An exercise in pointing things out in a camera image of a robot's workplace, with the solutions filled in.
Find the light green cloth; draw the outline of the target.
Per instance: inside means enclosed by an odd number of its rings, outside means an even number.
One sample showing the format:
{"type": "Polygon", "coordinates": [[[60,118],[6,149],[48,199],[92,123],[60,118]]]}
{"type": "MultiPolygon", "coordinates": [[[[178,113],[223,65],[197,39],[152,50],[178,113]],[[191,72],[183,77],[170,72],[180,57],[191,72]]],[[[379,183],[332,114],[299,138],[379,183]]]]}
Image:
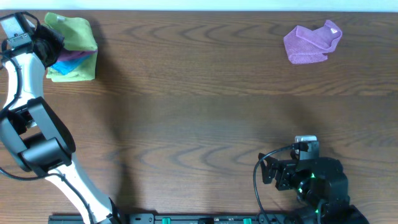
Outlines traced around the light green cloth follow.
{"type": "Polygon", "coordinates": [[[44,21],[47,26],[64,36],[64,47],[69,51],[96,51],[98,45],[90,23],[80,17],[65,17],[48,12],[44,21]]]}

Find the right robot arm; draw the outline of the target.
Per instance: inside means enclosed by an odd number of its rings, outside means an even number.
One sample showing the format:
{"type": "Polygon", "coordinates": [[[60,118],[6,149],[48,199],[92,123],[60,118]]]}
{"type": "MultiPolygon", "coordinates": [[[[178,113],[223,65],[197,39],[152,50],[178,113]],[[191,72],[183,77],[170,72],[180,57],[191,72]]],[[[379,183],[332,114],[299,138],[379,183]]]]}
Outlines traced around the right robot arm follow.
{"type": "Polygon", "coordinates": [[[350,204],[348,178],[339,160],[299,150],[293,150],[291,157],[280,161],[263,153],[258,155],[263,183],[275,180],[277,190],[294,190],[298,200],[306,204],[292,213],[276,215],[271,223],[369,223],[350,204]]]}

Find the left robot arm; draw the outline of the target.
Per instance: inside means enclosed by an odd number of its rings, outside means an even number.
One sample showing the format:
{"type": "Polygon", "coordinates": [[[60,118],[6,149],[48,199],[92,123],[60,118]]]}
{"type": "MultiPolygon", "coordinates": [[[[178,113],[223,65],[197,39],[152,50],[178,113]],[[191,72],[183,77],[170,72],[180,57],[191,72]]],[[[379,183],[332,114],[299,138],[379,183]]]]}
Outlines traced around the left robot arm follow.
{"type": "Polygon", "coordinates": [[[84,223],[124,223],[113,201],[87,176],[67,127],[44,99],[43,75],[63,50],[63,36],[43,25],[2,22],[2,65],[9,75],[1,141],[17,165],[58,187],[84,223]]]}

